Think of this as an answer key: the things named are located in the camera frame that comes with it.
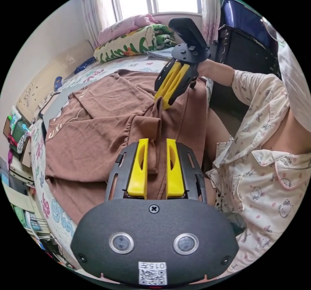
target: white mask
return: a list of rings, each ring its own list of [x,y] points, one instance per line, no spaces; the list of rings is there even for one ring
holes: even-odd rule
[[[279,46],[279,64],[295,119],[311,132],[311,94],[301,67],[287,43]]]

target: pajamas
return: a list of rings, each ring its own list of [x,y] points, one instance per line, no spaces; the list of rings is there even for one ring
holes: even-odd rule
[[[217,144],[206,175],[219,198],[215,208],[240,214],[247,229],[237,236],[239,251],[219,278],[252,264],[277,241],[295,216],[311,176],[311,153],[261,149],[289,110],[283,83],[272,74],[236,70],[232,88],[249,110],[235,138]]]

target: brown t-shirt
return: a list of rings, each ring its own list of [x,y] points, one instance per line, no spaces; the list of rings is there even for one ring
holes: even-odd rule
[[[148,199],[165,198],[166,138],[190,147],[202,163],[206,88],[197,80],[167,110],[154,100],[158,73],[119,70],[69,96],[46,136],[46,180],[78,223],[104,202],[106,181],[122,149],[149,138]]]

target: pink curtain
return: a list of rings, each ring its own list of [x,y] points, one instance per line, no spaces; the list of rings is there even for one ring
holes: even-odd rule
[[[84,32],[93,49],[99,44],[97,37],[101,30],[114,24],[115,16],[111,0],[82,0]]]
[[[201,0],[202,4],[202,35],[207,44],[211,45],[218,39],[220,24],[220,0]]]

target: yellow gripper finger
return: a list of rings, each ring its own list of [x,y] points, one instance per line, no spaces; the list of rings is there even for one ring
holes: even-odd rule
[[[148,138],[140,139],[138,142],[130,182],[127,187],[127,193],[132,197],[147,198],[148,143]]]
[[[185,73],[189,69],[190,65],[184,64],[181,65],[180,62],[176,61],[171,70],[168,72],[162,85],[160,86],[159,90],[155,94],[155,100],[159,97],[163,97],[163,110],[166,110],[170,107],[168,101],[170,100],[171,96],[175,92],[180,83],[181,79],[184,77]]]
[[[168,199],[168,197],[182,197],[185,193],[185,188],[177,152],[176,141],[173,139],[167,139],[166,147],[166,199]]]

